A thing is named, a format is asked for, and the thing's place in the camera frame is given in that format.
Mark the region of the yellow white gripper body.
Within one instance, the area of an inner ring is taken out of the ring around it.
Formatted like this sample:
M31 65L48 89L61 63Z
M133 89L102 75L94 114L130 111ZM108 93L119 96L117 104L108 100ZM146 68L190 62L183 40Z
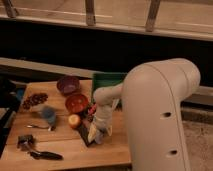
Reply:
M92 122L89 127L88 141L92 142L97 134L112 135L112 125L104 122Z

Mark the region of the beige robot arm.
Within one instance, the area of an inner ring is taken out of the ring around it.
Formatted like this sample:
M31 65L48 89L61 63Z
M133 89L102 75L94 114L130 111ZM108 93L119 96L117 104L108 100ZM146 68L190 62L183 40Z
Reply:
M132 171L191 171L180 104L200 79L197 66L183 58L136 66L122 83L94 92L97 108L88 140L112 131L112 113L120 102Z

